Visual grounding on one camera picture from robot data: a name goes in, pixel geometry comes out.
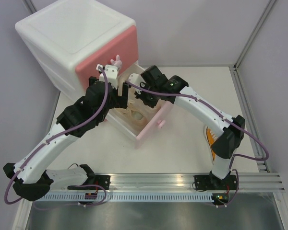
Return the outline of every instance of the white table surface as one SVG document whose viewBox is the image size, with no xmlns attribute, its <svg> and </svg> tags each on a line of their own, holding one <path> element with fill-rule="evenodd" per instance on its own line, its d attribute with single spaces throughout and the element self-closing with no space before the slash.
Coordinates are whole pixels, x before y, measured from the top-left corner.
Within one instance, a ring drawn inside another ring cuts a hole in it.
<svg viewBox="0 0 288 230">
<path fill-rule="evenodd" d="M 242 115 L 228 67 L 166 67 L 160 70 L 170 78 L 178 75 L 214 106 L 232 116 Z M 72 104 L 60 94 L 53 123 Z M 72 163 L 88 164 L 96 173 L 208 173 L 211 153 L 203 135 L 204 124 L 187 111 L 174 106 L 166 124 L 139 149 L 109 122 L 100 123 L 65 149 L 49 166 L 66 169 Z M 250 139 L 244 136 L 237 153 L 254 157 Z M 256 162 L 236 158 L 239 172 L 258 172 Z"/>
</svg>

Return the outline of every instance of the metal frame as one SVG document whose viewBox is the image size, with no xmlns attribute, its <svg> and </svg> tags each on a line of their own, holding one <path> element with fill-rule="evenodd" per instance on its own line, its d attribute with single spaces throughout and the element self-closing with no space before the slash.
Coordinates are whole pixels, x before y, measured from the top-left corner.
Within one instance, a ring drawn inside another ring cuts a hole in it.
<svg viewBox="0 0 288 230">
<path fill-rule="evenodd" d="M 54 117 L 54 114 L 55 114 L 55 112 L 56 112 L 56 108 L 57 108 L 57 105 L 58 105 L 58 102 L 59 102 L 60 93 L 61 93 L 61 92 L 58 90 L 57 95 L 56 95 L 56 97 L 55 97 L 55 99 L 54 99 L 53 107 L 52 107 L 52 109 L 51 109 L 51 118 L 50 118 L 50 120 L 49 120 L 49 122 L 48 122 L 48 124 L 47 124 L 47 131 L 45 132 L 45 135 L 46 135 L 46 134 L 50 131 L 50 129 L 51 129 L 53 117 Z"/>
<path fill-rule="evenodd" d="M 36 7 L 31 0 L 22 0 L 22 2 L 31 14 L 37 12 Z"/>
<path fill-rule="evenodd" d="M 239 68 L 239 66 L 241 65 L 241 62 L 243 61 L 245 55 L 247 54 L 247 52 L 249 51 L 254 39 L 256 38 L 257 34 L 259 33 L 259 31 L 261 30 L 264 22 L 266 21 L 266 19 L 268 18 L 268 16 L 270 15 L 272 9 L 274 8 L 275 4 L 277 3 L 278 0 L 269 0 L 267 6 L 264 9 L 264 12 L 262 13 L 262 15 L 260 16 L 255 28 L 253 29 L 248 41 L 246 42 L 242 52 L 240 53 L 236 64 L 234 65 L 235 68 Z"/>
<path fill-rule="evenodd" d="M 91 202 L 92 199 L 85 196 L 87 191 L 50 192 L 39 199 L 43 201 L 64 202 Z M 105 193 L 98 191 L 94 202 L 101 201 Z M 125 193 L 109 191 L 105 202 L 214 202 L 212 193 Z"/>
<path fill-rule="evenodd" d="M 31 12 L 36 12 L 36 8 L 31 0 L 22 0 L 26 8 Z M 259 137 L 259 133 L 256 128 L 255 119 L 252 115 L 251 107 L 247 100 L 240 75 L 239 66 L 245 58 L 250 46 L 252 45 L 257 34 L 261 30 L 268 15 L 271 13 L 277 0 L 270 0 L 261 15 L 258 23 L 253 29 L 246 45 L 244 46 L 239 58 L 235 65 L 229 66 L 230 73 L 235 85 L 237 96 L 242 108 L 242 112 L 246 117 L 248 123 L 247 128 L 256 137 Z M 264 156 L 264 152 L 259 145 L 252 141 L 252 147 L 254 154 L 258 158 Z M 270 167 L 267 162 L 258 163 L 260 172 L 266 173 L 239 173 L 240 185 L 239 193 L 262 193 L 272 192 L 275 196 L 277 209 L 280 213 L 284 228 L 288 230 L 288 201 L 286 200 L 284 186 L 281 182 L 278 173 L 270 173 Z M 111 176 L 110 191 L 115 193 L 192 193 L 198 194 L 200 192 L 195 191 L 192 188 L 194 182 L 193 176 L 199 173 L 107 173 Z M 27 200 L 22 200 L 12 229 L 19 229 L 19 226 L 26 224 L 32 203 Z"/>
</svg>

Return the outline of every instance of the pink bunny toy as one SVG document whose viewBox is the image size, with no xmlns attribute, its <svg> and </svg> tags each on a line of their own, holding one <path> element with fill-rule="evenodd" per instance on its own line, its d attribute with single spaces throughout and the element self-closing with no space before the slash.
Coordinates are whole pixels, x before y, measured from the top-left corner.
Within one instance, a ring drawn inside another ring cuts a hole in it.
<svg viewBox="0 0 288 230">
<path fill-rule="evenodd" d="M 111 62 L 111 65 L 116 66 L 119 70 L 123 66 L 123 63 L 120 60 L 120 56 L 118 54 L 116 55 L 116 60 L 111 59 L 110 62 Z"/>
</svg>

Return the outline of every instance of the gray floor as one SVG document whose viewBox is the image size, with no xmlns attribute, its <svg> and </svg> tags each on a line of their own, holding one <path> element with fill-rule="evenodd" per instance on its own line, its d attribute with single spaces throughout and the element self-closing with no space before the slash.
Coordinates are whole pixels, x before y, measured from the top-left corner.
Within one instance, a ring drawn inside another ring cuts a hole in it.
<svg viewBox="0 0 288 230">
<path fill-rule="evenodd" d="M 38 207 L 62 203 L 39 202 Z M 31 210 L 27 230 L 282 230 L 273 197 L 239 194 L 227 208 L 203 203 L 120 203 Z"/>
</svg>

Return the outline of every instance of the pink panel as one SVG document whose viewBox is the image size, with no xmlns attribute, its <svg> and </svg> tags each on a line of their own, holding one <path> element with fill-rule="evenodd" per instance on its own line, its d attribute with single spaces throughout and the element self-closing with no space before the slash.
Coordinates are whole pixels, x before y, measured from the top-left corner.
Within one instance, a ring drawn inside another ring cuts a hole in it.
<svg viewBox="0 0 288 230">
<path fill-rule="evenodd" d="M 89 77 L 99 77 L 96 70 L 97 64 L 103 66 L 111 64 L 110 60 L 115 60 L 117 54 L 123 63 L 121 73 L 139 59 L 138 38 L 134 25 L 76 66 L 75 72 L 84 89 L 88 87 Z"/>
<path fill-rule="evenodd" d="M 144 141 L 151 135 L 153 131 L 156 129 L 161 129 L 165 124 L 164 118 L 173 108 L 173 104 L 171 102 L 165 102 L 161 109 L 156 113 L 156 115 L 148 122 L 145 128 L 140 132 L 140 134 L 136 137 L 135 148 L 138 149 Z"/>
</svg>

